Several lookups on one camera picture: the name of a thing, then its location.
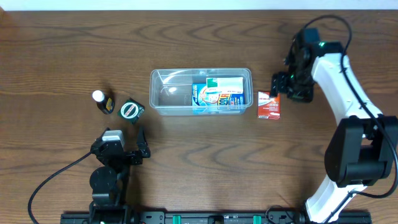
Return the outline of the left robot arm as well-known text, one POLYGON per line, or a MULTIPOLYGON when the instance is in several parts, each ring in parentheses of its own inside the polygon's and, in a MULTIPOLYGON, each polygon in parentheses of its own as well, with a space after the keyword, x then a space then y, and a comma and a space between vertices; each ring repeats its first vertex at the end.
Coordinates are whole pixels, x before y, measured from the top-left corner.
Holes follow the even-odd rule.
POLYGON ((137 150, 125 151, 121 130, 106 128, 91 145, 90 152, 102 163, 90 176, 93 201, 90 204, 90 224, 139 223, 139 215, 126 203, 131 166, 141 165, 150 157, 144 129, 139 128, 137 150))

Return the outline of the white green medicine box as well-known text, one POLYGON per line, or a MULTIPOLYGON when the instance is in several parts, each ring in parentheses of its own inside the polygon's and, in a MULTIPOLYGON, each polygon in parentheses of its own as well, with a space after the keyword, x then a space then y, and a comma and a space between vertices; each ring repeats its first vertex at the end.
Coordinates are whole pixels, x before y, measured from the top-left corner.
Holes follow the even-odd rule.
POLYGON ((210 93, 243 93, 243 77, 207 78, 206 86, 210 93))

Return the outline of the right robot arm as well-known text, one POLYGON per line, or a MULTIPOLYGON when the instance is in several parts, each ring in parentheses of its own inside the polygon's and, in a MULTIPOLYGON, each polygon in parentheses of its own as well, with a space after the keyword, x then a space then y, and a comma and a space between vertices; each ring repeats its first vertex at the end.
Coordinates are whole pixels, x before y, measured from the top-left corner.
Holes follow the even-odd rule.
POLYGON ((309 103, 313 86, 323 91, 336 120, 325 151, 326 176, 305 203, 296 223, 361 223, 364 216, 342 215, 356 195, 385 179, 397 167, 397 117, 385 116, 365 94, 338 41, 324 42, 316 28, 294 37, 285 60, 287 72, 273 75, 271 96, 309 103))

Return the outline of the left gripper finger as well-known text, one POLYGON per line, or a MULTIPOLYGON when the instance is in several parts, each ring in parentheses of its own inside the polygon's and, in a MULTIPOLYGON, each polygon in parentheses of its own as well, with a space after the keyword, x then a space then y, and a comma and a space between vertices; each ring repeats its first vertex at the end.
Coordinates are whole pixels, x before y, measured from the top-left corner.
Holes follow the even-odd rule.
POLYGON ((106 129, 102 132, 102 134, 101 134, 98 138, 95 139, 95 141, 94 141, 94 143, 93 143, 93 149, 97 149, 97 148, 99 148, 99 147, 102 146, 102 144, 103 144, 102 137, 104 136, 105 132, 107 132, 107 131, 109 131, 109 130, 110 130, 110 128, 106 128, 106 129))
POLYGON ((136 144, 137 144, 138 150, 140 150, 141 152, 149 151, 149 146, 146 141, 144 128, 142 126, 139 127, 136 144))

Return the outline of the blue cooling patch box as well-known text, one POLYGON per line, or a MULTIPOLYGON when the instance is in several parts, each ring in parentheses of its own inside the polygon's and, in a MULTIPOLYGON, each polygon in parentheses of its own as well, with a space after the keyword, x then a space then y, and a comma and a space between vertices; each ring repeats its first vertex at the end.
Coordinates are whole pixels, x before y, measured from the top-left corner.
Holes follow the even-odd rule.
POLYGON ((244 105, 244 93, 211 92, 205 83, 192 85, 194 115, 236 114, 244 105))

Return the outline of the red medicine box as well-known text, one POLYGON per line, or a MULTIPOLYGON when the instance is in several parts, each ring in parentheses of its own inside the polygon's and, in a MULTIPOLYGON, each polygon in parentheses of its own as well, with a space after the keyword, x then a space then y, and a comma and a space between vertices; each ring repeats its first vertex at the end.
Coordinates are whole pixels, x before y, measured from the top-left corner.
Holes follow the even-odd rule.
POLYGON ((280 119, 280 96, 271 96, 269 91, 259 91, 257 117, 259 119, 280 119))

